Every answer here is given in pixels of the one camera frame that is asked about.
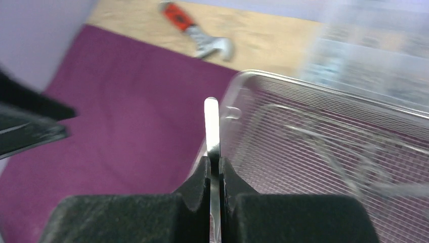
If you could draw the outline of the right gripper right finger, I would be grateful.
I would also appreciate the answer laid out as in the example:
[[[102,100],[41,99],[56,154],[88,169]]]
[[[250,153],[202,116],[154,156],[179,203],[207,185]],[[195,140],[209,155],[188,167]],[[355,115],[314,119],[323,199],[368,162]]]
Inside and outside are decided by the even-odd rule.
[[[335,194],[261,194],[221,158],[222,242],[378,242],[363,205]]]

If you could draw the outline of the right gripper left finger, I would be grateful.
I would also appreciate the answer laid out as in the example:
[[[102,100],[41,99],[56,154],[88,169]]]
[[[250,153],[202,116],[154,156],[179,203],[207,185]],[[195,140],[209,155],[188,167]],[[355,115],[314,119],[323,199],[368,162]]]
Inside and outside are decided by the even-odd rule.
[[[209,242],[210,161],[167,194],[75,195],[53,210],[40,242]]]

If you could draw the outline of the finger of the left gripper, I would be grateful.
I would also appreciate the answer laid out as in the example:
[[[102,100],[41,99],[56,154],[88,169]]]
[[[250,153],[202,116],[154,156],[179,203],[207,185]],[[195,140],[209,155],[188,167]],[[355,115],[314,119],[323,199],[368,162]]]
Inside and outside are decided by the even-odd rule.
[[[69,136],[58,123],[75,110],[33,91],[1,71],[1,159]]]

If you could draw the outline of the metal wire mesh tray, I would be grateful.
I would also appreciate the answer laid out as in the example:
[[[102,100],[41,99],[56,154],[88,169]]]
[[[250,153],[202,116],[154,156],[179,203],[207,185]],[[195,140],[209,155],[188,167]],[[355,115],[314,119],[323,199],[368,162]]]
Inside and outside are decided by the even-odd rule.
[[[203,107],[199,155],[226,157],[257,192],[353,196],[381,242],[428,242],[428,108],[260,70]]]

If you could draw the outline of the purple cloth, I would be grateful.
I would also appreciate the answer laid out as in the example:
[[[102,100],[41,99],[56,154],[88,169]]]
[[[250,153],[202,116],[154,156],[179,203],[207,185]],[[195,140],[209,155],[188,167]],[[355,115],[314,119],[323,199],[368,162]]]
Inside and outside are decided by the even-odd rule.
[[[204,138],[203,103],[235,70],[85,26],[46,94],[77,111],[70,136],[19,153],[1,175],[7,242],[37,242],[58,202],[76,194],[166,193]]]

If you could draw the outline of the steel scalpel handle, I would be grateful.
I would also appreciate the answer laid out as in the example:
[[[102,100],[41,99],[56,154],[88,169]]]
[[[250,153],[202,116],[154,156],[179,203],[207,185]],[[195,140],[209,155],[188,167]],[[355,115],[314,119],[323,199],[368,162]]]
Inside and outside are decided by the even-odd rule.
[[[219,189],[220,117],[216,98],[204,101],[205,140],[207,156],[210,160],[210,214],[213,217],[213,237],[218,242],[221,233],[221,205]]]

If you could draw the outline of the clear plastic compartment box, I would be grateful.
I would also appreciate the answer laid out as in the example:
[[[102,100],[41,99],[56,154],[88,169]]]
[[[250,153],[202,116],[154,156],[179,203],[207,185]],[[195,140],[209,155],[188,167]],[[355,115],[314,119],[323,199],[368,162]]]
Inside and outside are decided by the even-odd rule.
[[[299,77],[428,112],[428,1],[335,1]]]

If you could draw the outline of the steel surgical scissors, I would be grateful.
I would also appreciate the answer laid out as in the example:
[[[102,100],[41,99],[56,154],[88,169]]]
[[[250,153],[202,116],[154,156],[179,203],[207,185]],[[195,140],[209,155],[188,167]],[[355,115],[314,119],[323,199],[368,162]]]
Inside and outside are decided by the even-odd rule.
[[[314,112],[269,105],[253,147],[293,183],[357,197],[427,197],[428,148],[375,128]]]

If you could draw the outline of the orange handled adjustable wrench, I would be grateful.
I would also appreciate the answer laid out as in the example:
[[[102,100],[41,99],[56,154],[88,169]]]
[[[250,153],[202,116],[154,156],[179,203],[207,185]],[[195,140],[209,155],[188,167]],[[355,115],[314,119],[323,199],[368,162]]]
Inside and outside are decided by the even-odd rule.
[[[160,1],[158,7],[172,25],[196,43],[195,58],[203,59],[214,53],[219,53],[224,61],[232,59],[234,45],[231,39],[205,33],[189,14],[172,1]]]

